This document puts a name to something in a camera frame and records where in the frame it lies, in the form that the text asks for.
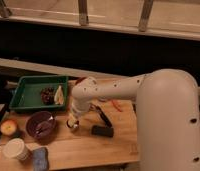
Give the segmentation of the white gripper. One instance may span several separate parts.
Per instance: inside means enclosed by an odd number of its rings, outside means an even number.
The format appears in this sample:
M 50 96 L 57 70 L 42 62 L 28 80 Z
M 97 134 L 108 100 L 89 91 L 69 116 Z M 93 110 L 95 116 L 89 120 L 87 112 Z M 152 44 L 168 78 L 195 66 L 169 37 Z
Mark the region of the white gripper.
M 85 113 L 87 113 L 90 109 L 90 103 L 87 101 L 82 101 L 82 100 L 73 100 L 71 103 L 71 112 L 73 114 L 69 114 L 69 119 L 68 119 L 68 125 L 70 128 L 72 128 L 76 122 L 77 118 Z

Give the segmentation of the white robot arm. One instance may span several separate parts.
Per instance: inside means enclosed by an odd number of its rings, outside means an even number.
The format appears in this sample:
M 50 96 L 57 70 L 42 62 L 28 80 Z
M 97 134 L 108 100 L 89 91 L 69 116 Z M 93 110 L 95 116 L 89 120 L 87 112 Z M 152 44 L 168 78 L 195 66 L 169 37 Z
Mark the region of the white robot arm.
M 98 98 L 136 102 L 141 171 L 200 171 L 198 85 L 191 74 L 161 69 L 106 83 L 88 77 L 72 89 L 73 116 Z

